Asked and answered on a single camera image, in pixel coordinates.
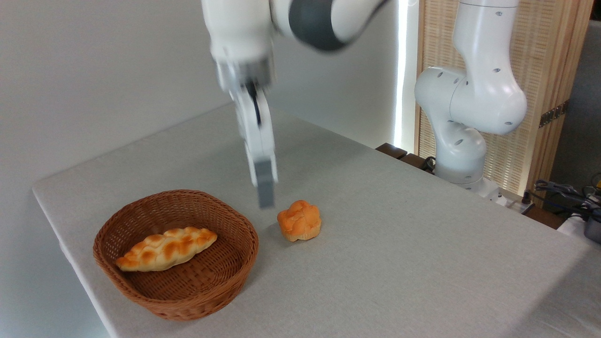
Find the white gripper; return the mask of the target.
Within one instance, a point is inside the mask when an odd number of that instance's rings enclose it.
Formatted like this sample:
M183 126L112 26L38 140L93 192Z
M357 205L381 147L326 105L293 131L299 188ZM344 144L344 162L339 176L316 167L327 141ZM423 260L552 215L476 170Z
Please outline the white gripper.
M255 84L243 84L232 92L236 105L239 132L244 139L251 163L251 180L257 190L258 207L275 206L277 170L272 118L262 89Z

